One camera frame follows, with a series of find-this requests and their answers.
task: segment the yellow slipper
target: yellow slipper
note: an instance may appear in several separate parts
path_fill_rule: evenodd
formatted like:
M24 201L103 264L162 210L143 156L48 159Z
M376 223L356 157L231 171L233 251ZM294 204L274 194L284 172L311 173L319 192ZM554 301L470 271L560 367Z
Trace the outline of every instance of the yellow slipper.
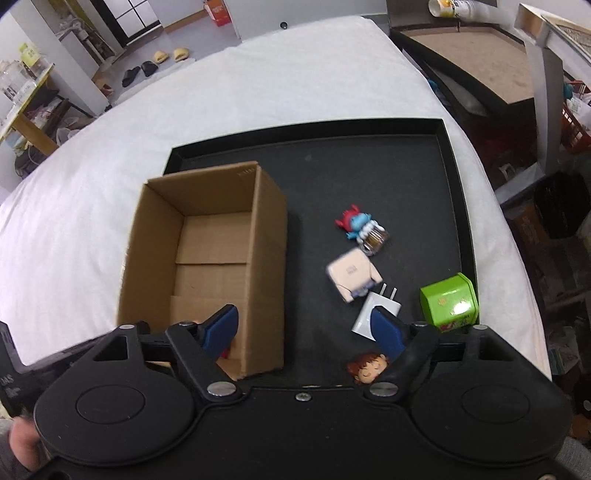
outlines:
M185 60L189 57L189 51L186 48L177 48L173 53L174 61Z
M154 54L154 56L152 57L152 60L154 61L155 64L161 64L167 58L168 58L168 53L165 53L162 50L158 50Z

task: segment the slipper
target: slipper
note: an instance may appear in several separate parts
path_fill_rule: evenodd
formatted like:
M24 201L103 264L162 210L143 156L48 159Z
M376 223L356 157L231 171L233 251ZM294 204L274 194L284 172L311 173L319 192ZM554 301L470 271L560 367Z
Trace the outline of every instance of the slipper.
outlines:
M123 88L126 88L132 84L132 82L138 76L138 73L140 70L141 70L141 68L139 68L139 67L133 67L131 70L127 70L125 72L125 75L123 75L123 81L121 82L121 85L123 86Z
M146 75L146 77L151 77L154 72L158 70L158 65L148 60L143 62L142 70L144 71L144 75Z
M160 65L164 60L166 60L168 58L168 53L163 52L162 50L158 50L154 56L152 57L152 61L157 64Z
M177 48L173 52L174 61L185 60L189 57L189 51L186 48Z

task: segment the red basket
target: red basket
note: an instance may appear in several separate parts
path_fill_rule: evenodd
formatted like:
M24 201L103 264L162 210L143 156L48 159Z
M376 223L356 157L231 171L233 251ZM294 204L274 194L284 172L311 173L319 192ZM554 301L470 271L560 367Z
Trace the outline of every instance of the red basket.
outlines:
M581 81L569 82L577 94L589 93L591 90ZM562 106L562 136L561 142L572 154L581 153L591 147L591 137L569 110L566 102Z

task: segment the small figurine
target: small figurine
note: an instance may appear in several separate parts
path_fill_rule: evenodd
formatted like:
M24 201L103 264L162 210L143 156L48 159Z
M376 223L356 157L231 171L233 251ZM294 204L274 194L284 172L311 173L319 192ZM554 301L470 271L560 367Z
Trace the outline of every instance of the small figurine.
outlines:
M370 214L362 213L357 205L351 205L351 210L345 210L343 219L335 220L335 223L347 232L349 240L357 240L359 248L367 256L376 254L390 236L384 227L372 220Z
M388 359L377 353L364 353L354 362L347 364L347 372L353 375L355 383L372 383L380 373L386 370Z

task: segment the door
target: door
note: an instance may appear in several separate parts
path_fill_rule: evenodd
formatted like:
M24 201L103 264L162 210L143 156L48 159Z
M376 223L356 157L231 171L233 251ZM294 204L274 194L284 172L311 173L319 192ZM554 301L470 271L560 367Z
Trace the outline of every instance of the door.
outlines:
M148 0L91 0L122 47L160 22Z

